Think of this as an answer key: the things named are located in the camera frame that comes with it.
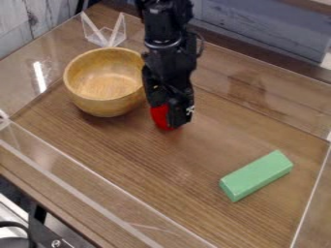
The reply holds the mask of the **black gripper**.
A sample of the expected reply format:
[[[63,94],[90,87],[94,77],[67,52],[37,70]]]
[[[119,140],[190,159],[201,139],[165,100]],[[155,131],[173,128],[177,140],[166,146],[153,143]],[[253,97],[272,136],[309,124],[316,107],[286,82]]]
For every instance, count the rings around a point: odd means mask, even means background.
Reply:
[[[191,74],[205,51],[203,37],[197,32],[183,32],[179,37],[145,37],[143,54],[145,93],[153,108],[169,105],[169,126],[186,125],[194,113]]]

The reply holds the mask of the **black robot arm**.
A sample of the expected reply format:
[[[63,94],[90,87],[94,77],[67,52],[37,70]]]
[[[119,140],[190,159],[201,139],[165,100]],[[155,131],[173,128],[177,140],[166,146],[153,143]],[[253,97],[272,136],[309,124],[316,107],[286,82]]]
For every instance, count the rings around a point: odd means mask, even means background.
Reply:
[[[191,0],[137,0],[145,24],[143,81],[155,125],[177,130],[194,114],[191,73],[205,50],[205,39],[187,28]]]

